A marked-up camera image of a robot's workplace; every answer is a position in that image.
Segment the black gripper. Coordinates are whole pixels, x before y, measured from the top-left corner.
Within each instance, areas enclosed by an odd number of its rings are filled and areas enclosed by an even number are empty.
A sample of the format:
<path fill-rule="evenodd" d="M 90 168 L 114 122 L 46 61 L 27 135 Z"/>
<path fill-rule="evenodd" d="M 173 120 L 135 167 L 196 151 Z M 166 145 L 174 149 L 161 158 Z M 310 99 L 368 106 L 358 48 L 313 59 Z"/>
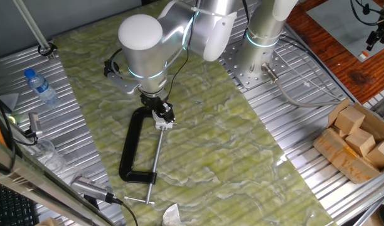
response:
<path fill-rule="evenodd" d="M 166 103 L 168 99 L 167 95 L 164 97 L 148 97 L 146 94 L 142 93 L 140 98 L 142 104 L 152 110 L 152 116 L 155 121 L 165 120 L 167 123 L 173 123 L 175 121 L 173 106 Z"/>

